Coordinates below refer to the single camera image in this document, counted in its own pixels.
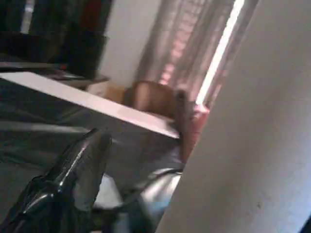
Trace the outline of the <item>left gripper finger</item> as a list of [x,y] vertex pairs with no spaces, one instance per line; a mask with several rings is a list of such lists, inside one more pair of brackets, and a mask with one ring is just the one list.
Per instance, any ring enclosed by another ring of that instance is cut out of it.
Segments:
[[92,129],[31,179],[0,224],[2,233],[90,233],[112,136]]

